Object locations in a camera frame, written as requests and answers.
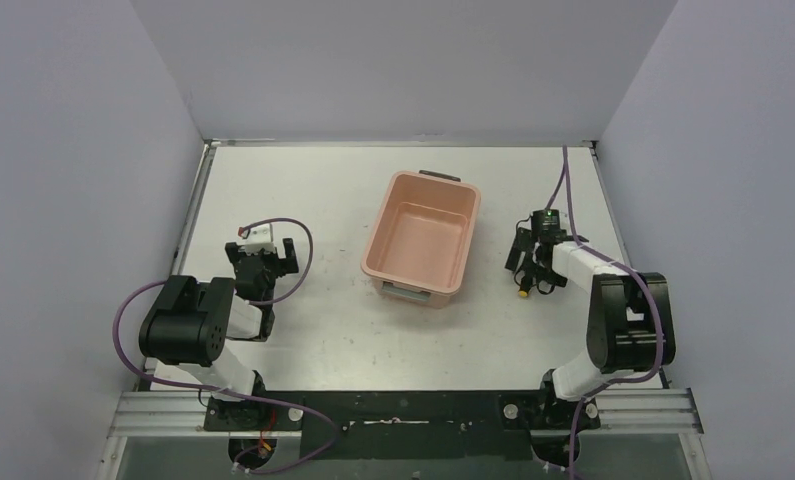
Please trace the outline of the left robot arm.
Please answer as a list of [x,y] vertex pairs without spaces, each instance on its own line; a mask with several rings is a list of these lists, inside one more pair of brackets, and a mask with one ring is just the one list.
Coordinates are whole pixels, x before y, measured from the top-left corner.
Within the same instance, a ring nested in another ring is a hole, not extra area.
[[279,254],[272,239],[228,242],[224,251],[233,268],[231,277],[208,282],[187,275],[169,277],[138,337],[145,356],[180,368],[213,387],[213,398],[232,402],[230,417],[246,431],[267,423],[270,404],[258,396],[265,390],[261,375],[245,366],[226,342],[264,342],[270,337],[276,281],[300,271],[294,241],[284,238],[282,249]]

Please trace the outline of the black yellow screwdriver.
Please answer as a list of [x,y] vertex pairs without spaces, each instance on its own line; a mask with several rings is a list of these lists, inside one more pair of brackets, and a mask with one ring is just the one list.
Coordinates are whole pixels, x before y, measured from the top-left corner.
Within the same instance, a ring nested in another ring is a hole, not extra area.
[[529,292],[532,288],[532,285],[529,282],[524,282],[519,285],[518,294],[522,298],[527,298],[529,296]]

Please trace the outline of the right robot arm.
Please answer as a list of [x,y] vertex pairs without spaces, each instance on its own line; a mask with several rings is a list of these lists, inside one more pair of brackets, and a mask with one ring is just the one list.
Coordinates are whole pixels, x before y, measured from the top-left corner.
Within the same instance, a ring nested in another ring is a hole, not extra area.
[[645,381],[673,361],[666,278],[636,271],[592,248],[564,227],[559,210],[536,210],[516,224],[505,268],[522,297],[575,286],[589,300],[584,350],[542,379],[536,413],[544,427],[594,421],[586,409],[597,392]]

